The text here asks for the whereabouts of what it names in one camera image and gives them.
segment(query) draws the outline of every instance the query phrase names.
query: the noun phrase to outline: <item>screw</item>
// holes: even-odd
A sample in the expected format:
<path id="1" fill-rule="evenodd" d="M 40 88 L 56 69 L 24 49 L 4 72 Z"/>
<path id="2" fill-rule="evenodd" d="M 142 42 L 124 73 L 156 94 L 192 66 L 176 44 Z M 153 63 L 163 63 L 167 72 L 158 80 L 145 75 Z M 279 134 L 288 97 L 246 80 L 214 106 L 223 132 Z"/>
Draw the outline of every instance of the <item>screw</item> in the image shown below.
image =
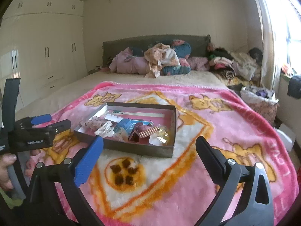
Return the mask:
<path id="1" fill-rule="evenodd" d="M 257 163 L 256 163 L 256 166 L 257 166 L 257 168 L 259 168 L 259 169 L 263 169 L 263 168 L 264 168 L 263 164 L 260 163 L 260 162 L 257 162 Z"/>
<path id="2" fill-rule="evenodd" d="M 39 163 L 37 163 L 37 165 L 36 165 L 37 168 L 41 168 L 42 166 L 43 166 L 43 162 L 39 162 Z"/>
<path id="3" fill-rule="evenodd" d="M 233 159 L 229 159 L 229 160 L 228 160 L 228 163 L 229 163 L 230 165 L 234 165 L 234 164 L 236 163 L 236 161 L 233 160 Z"/>
<path id="4" fill-rule="evenodd" d="M 65 164 L 65 165 L 69 165 L 69 164 L 71 163 L 71 161 L 72 161 L 71 158 L 66 158 L 66 159 L 64 160 L 64 164 Z"/>

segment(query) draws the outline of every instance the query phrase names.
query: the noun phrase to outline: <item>box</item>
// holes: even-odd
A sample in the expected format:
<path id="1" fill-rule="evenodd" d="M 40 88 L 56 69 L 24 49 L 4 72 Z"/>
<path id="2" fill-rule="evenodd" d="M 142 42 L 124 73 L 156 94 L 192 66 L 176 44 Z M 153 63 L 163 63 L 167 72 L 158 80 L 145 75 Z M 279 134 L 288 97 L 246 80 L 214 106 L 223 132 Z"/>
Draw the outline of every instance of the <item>box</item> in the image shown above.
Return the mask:
<path id="1" fill-rule="evenodd" d="M 164 114 L 164 123 L 165 125 L 169 124 L 169 136 L 170 141 L 167 146 L 155 146 L 150 144 L 140 144 L 140 143 L 131 143 L 131 142 L 121 142 L 113 140 L 112 138 L 104 138 L 103 144 L 105 149 L 118 150 L 127 153 L 134 153 L 138 155 L 147 155 L 147 156 L 156 156 L 156 157 L 165 157 L 171 158 L 173 156 L 173 149 L 175 145 L 176 138 L 176 119 L 177 113 L 176 108 L 173 105 L 151 105 L 151 104 L 133 104 L 133 103 L 115 103 L 108 102 L 100 106 L 94 112 L 92 112 L 86 120 L 90 120 L 92 117 L 100 117 L 106 113 L 108 110 L 113 111 L 122 111 L 122 112 L 131 112 L 131 113 L 140 113 L 142 111 L 146 113 L 153 114 Z M 154 117 L 141 117 L 137 116 L 136 119 L 148 119 Z M 81 142 L 89 143 L 94 139 L 94 136 L 87 134 L 87 127 L 79 124 L 74 131 L 77 132 L 77 137 Z"/>

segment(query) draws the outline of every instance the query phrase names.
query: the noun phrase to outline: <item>white claw clip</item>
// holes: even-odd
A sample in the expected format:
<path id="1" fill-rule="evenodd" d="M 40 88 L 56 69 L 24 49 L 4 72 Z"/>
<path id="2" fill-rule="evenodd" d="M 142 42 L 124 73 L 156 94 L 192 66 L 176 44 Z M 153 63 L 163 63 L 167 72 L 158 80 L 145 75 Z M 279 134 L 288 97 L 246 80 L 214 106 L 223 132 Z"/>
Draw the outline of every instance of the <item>white claw clip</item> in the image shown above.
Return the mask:
<path id="1" fill-rule="evenodd" d="M 95 135 L 99 135 L 103 138 L 112 137 L 114 135 L 114 128 L 112 128 L 112 122 L 106 121 L 98 130 L 94 132 Z"/>

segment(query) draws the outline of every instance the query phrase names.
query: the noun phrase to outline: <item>gray headboard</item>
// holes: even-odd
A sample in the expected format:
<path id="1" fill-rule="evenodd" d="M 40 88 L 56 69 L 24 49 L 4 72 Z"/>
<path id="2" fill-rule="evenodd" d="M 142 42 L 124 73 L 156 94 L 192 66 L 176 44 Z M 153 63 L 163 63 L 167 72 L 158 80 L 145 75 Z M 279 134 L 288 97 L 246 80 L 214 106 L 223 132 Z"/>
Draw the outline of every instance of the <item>gray headboard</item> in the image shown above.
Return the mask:
<path id="1" fill-rule="evenodd" d="M 190 54 L 193 56 L 206 57 L 207 44 L 210 42 L 210 35 L 195 36 L 195 35 L 148 35 L 131 37 L 113 41 L 104 41 L 103 48 L 103 65 L 107 62 L 109 57 L 115 57 L 120 51 L 125 50 L 127 47 L 138 47 L 143 51 L 147 51 L 149 45 L 155 45 L 157 41 L 180 39 L 187 41 L 192 48 Z"/>

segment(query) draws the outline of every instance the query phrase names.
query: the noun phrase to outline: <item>white curtain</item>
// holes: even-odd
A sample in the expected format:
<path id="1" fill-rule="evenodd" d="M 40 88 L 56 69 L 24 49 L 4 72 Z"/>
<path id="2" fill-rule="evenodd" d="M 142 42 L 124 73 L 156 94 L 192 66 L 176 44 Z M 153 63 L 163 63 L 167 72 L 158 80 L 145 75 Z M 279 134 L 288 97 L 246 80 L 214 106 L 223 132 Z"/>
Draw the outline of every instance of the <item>white curtain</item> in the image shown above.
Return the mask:
<path id="1" fill-rule="evenodd" d="M 275 50 L 276 28 L 271 22 L 273 18 L 273 4 L 271 0 L 255 0 L 259 12 L 261 22 L 261 33 L 263 42 L 263 59 L 261 68 L 261 84 L 262 86 L 273 89 L 278 92 L 280 82 L 280 63 Z"/>

